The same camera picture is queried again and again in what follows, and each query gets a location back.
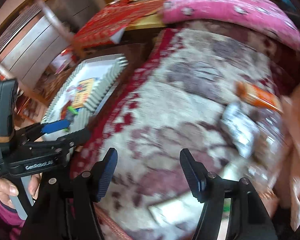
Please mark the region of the silver pink snack bag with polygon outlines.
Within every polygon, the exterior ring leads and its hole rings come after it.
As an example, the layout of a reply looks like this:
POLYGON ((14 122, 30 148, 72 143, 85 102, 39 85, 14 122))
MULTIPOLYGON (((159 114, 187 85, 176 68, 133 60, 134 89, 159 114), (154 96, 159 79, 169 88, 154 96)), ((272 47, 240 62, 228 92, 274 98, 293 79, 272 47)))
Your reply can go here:
POLYGON ((221 118, 221 128, 230 137, 241 157, 247 159, 252 155, 260 132, 257 124, 242 112, 240 102, 226 106, 221 118))

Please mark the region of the dark green snack packet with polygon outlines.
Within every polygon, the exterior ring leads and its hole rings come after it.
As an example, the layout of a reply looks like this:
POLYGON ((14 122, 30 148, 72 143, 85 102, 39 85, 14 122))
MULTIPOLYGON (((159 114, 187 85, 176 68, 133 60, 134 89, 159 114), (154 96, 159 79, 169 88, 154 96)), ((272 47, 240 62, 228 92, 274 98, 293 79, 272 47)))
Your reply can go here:
POLYGON ((65 119, 72 124, 74 122, 74 118, 78 115, 77 109, 72 106, 68 106, 65 111, 65 119))

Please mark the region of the red gold embroidered cloth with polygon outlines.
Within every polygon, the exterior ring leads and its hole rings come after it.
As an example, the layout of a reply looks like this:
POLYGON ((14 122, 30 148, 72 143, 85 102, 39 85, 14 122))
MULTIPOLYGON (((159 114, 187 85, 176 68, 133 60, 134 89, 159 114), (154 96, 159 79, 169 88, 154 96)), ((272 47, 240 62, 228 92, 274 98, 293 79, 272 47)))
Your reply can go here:
POLYGON ((164 28, 159 11, 167 0, 117 2, 93 16, 72 39, 74 49, 118 44, 125 31, 164 28))

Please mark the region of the wooden chair frame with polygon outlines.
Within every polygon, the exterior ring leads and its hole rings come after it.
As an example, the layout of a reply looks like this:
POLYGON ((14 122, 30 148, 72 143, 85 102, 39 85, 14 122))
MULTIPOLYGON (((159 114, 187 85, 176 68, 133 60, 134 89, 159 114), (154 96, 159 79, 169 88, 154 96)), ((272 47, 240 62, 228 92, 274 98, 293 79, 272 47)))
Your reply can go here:
POLYGON ((36 4, 40 7, 44 16, 51 23, 51 25, 58 31, 58 33, 69 43, 72 43, 73 33, 70 32, 65 25, 58 19, 55 13, 46 5, 43 0, 36 0, 36 4))

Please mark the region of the pink penguin print quilt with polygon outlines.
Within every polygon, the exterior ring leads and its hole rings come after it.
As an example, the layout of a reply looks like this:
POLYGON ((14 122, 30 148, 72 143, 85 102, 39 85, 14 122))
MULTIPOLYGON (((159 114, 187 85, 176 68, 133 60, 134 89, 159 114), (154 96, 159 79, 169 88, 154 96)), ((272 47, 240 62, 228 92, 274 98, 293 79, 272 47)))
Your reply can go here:
POLYGON ((166 0, 165 24, 190 20, 233 23, 267 35, 300 51, 300 32, 293 21, 270 0, 166 0))

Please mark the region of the yellow cracker packet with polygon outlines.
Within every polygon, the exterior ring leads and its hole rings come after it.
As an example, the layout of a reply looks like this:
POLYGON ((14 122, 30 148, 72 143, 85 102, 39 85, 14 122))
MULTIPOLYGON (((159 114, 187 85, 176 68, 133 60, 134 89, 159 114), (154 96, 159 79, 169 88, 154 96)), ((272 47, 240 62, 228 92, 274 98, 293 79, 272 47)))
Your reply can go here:
POLYGON ((75 109, 84 107, 91 97, 93 88, 98 84, 98 77, 82 80, 78 83, 71 106, 75 109))

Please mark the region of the peach pink towel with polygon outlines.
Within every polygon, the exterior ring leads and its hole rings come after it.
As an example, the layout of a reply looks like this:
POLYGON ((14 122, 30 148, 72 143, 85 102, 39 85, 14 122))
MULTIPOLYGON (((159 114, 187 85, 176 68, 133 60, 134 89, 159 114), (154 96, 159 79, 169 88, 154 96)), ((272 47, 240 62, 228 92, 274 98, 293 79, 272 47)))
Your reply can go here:
POLYGON ((275 191, 281 207, 290 208, 290 226, 295 231, 300 226, 300 84, 289 97, 282 97, 282 107, 288 145, 275 191))

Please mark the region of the green striped white tray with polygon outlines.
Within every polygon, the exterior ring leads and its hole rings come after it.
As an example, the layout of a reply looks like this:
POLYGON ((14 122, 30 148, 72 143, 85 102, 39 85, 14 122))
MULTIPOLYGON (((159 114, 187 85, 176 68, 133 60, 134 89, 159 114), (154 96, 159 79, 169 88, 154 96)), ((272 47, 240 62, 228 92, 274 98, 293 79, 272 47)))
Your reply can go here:
POLYGON ((57 92, 42 119, 43 124, 69 119, 69 127, 45 134, 42 139, 53 141, 85 128, 127 66, 128 60, 124 54, 82 61, 57 92))

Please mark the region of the floral red cream blanket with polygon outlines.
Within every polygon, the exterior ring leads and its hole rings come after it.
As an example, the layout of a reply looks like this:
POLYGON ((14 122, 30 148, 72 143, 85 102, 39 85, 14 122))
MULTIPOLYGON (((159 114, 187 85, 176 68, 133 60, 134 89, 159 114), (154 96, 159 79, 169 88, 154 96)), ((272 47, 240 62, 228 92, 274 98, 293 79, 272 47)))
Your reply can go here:
POLYGON ((247 81, 275 95, 294 86, 299 54, 284 44, 227 23, 194 21, 165 29, 99 119, 76 158, 77 176, 114 147, 118 163, 106 196, 95 205, 105 239, 187 239, 202 205, 179 164, 188 148, 208 170, 245 167, 222 130, 225 107, 247 81))

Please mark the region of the orange snack packet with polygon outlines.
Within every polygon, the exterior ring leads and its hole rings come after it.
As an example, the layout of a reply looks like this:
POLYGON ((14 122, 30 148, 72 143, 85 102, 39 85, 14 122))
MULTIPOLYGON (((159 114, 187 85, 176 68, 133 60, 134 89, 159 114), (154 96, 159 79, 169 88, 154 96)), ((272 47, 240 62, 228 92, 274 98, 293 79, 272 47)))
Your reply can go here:
POLYGON ((236 82, 236 94, 241 100, 250 105, 282 113, 279 98, 256 85, 248 82, 236 82))

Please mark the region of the clear bag of nuts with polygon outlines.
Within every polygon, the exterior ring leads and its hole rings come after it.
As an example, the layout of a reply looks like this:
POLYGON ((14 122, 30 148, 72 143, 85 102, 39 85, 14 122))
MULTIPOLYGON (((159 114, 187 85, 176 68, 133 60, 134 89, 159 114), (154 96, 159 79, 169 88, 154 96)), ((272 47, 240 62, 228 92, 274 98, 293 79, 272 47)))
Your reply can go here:
POLYGON ((268 171, 273 170, 285 157, 289 144, 282 116, 270 109, 258 108, 251 114, 259 135, 255 140, 254 158, 268 171))

